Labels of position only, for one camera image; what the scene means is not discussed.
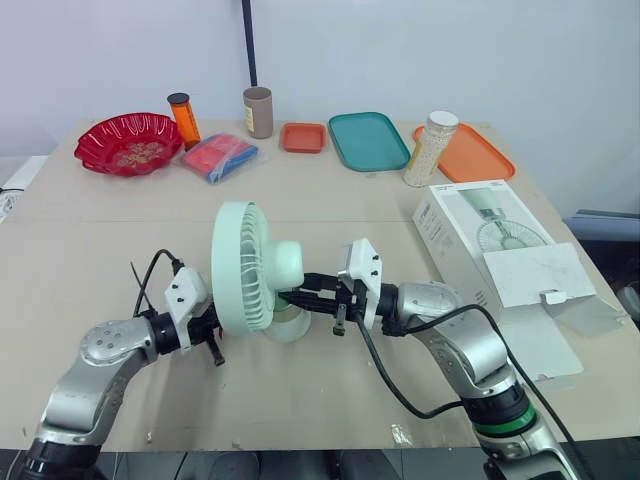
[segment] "table surface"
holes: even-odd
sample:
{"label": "table surface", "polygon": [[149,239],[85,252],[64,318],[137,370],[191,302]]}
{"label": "table surface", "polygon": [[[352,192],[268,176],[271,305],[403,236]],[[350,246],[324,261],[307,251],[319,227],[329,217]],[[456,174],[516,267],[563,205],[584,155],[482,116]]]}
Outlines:
{"label": "table surface", "polygon": [[[368,237],[386,282],[439,279],[410,220],[423,190],[407,187],[397,171],[351,171],[331,144],[318,155],[286,153],[276,134],[255,142],[261,162],[219,185],[179,164],[142,178],[108,177],[73,157],[78,136],[92,123],[78,125],[55,150],[0,226],[0,448],[30,444],[82,335],[99,322],[130,317],[137,292],[130,259],[144,270],[156,249],[168,248],[208,276],[213,222],[226,200],[255,201],[274,238],[302,244],[305,271],[335,274],[340,248]],[[411,149],[416,125],[396,126]],[[201,121],[200,128],[246,136],[239,121]],[[513,158],[489,125],[476,128]],[[440,172],[433,178],[446,182]],[[556,241],[576,245],[598,294],[619,305],[531,178],[519,169],[509,183]],[[158,308],[169,270],[157,269],[150,284]],[[390,448],[399,446],[397,429],[408,434],[404,446],[477,445],[461,409],[431,421],[405,411],[382,383],[357,328],[348,325],[339,338],[331,327],[331,318],[314,316],[307,335],[288,345],[261,334],[226,336],[227,363],[220,368],[204,346],[160,358],[131,381],[105,449]],[[640,433],[640,335],[632,322],[595,339],[560,329],[585,371],[573,388],[547,396],[574,437]],[[392,378],[419,408],[455,399],[417,340],[372,336]]]}

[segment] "black pole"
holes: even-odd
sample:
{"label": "black pole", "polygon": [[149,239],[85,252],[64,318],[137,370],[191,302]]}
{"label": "black pole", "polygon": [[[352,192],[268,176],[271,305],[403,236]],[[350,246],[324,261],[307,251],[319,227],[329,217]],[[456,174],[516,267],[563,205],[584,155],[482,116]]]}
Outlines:
{"label": "black pole", "polygon": [[251,0],[242,0],[242,17],[244,19],[244,38],[247,42],[247,59],[249,60],[249,76],[251,86],[258,85],[256,76],[256,54],[253,50],[253,25],[251,23]]}

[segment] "fan grille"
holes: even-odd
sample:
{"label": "fan grille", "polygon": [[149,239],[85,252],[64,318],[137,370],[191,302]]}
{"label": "fan grille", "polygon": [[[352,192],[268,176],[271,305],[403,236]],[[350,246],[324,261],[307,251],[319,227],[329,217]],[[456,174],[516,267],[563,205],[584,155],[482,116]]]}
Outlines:
{"label": "fan grille", "polygon": [[483,252],[539,247],[547,242],[534,230],[510,220],[487,222],[478,230],[478,245]]}
{"label": "fan grille", "polygon": [[265,311],[273,308],[263,271],[262,236],[259,211],[249,205],[240,228],[240,276],[244,314],[252,331],[264,328]]}

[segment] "fan box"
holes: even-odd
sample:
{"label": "fan box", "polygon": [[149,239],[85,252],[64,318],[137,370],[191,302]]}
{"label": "fan box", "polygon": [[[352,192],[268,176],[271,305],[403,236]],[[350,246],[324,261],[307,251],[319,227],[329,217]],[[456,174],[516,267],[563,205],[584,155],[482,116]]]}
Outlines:
{"label": "fan box", "polygon": [[[478,192],[501,209],[500,225],[483,229]],[[556,243],[504,180],[428,187],[413,222],[443,281],[494,316],[534,380],[583,370],[556,321],[594,337],[625,317],[596,295],[573,244]],[[520,242],[537,246],[503,249]]]}

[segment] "clear jar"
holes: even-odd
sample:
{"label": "clear jar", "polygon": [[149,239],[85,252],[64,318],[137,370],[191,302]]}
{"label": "clear jar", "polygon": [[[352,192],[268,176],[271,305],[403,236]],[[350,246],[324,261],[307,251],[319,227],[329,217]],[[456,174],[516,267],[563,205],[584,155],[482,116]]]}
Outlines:
{"label": "clear jar", "polygon": [[409,160],[402,178],[407,185],[424,187],[438,168],[440,155],[449,144],[458,128],[458,117],[451,112],[437,110],[427,118],[420,141]]}

